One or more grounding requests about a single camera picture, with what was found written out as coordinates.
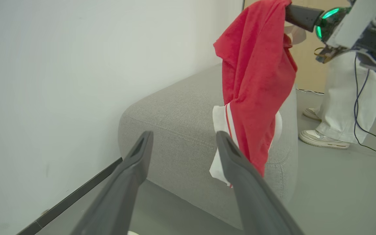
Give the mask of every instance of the gray floor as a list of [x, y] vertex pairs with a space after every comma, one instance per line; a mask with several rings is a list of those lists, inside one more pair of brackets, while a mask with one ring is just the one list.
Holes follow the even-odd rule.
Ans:
[[[297, 92], [298, 131], [318, 122], [304, 117], [322, 96]], [[371, 129], [376, 134], [376, 122]], [[376, 149], [376, 139], [366, 145]], [[352, 144], [348, 150], [318, 148], [299, 141], [299, 173], [287, 205], [307, 235], [376, 235], [376, 153]], [[67, 235], [106, 180], [42, 229], [39, 235]], [[242, 231], [221, 222], [150, 182], [139, 189], [130, 229], [140, 235], [237, 235]]]

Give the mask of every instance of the white stripe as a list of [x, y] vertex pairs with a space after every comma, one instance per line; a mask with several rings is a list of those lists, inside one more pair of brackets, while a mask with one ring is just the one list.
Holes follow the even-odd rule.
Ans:
[[276, 144], [279, 138], [281, 138], [281, 133], [282, 133], [282, 116], [281, 116], [281, 113], [278, 111], [276, 112], [276, 115], [275, 115], [275, 131], [274, 131], [274, 137], [271, 140], [270, 148], [272, 148], [273, 144]]
[[227, 119], [228, 119], [228, 126], [231, 131], [231, 138], [233, 139], [234, 143], [237, 147], [239, 147], [239, 142], [237, 141], [236, 130], [234, 128], [233, 116], [231, 115], [230, 103], [227, 104]]

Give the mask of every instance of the white wall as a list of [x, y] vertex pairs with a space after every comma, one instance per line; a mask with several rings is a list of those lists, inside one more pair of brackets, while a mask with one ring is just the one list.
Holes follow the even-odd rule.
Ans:
[[219, 62], [241, 0], [0, 0], [0, 235], [117, 158], [132, 103]]

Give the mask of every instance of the person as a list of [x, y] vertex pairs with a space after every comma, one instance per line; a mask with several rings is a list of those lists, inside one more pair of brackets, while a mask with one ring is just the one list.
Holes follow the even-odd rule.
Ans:
[[[376, 117], [376, 72], [359, 65], [356, 59], [358, 93], [358, 123], [369, 131]], [[356, 101], [355, 52], [349, 52], [333, 59], [329, 64], [325, 95], [318, 108], [306, 108], [303, 114], [321, 121], [315, 130], [304, 130], [299, 138], [307, 144], [334, 149], [347, 149], [350, 143], [363, 143], [367, 133], [355, 128], [354, 105]]]

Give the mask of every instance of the black baseboard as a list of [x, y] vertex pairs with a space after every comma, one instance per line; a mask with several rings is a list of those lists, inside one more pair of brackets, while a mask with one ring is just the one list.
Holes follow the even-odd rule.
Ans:
[[27, 226], [23, 231], [19, 232], [17, 235], [34, 235], [41, 229], [43, 229], [48, 223], [54, 220], [58, 215], [60, 215], [63, 211], [69, 208], [72, 204], [78, 201], [82, 196], [88, 193], [91, 189], [101, 183], [103, 180], [106, 179], [114, 170], [115, 168], [123, 161], [122, 158], [119, 158], [117, 161], [113, 162], [103, 171], [98, 173], [95, 177], [90, 179], [87, 183], [79, 187], [79, 189], [75, 190], [57, 205], [55, 205], [52, 209], [48, 210], [46, 213], [42, 214], [40, 218], [36, 221], [31, 223]]

